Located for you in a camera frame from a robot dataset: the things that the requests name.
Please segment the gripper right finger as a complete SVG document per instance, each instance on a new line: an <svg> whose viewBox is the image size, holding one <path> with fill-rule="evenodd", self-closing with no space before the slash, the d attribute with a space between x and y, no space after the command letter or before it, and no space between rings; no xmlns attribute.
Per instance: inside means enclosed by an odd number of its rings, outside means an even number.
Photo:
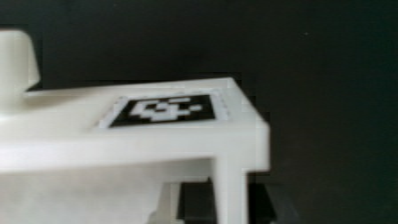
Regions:
<svg viewBox="0 0 398 224"><path fill-rule="evenodd" d="M301 224L294 201L281 184L249 184L249 224Z"/></svg>

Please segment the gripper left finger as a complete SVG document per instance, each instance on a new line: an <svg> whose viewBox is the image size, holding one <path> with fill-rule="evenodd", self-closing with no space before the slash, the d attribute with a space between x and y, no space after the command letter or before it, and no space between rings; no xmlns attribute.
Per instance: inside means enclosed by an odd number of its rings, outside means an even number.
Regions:
<svg viewBox="0 0 398 224"><path fill-rule="evenodd" d="M183 224L217 224L214 182L183 182L176 219Z"/></svg>

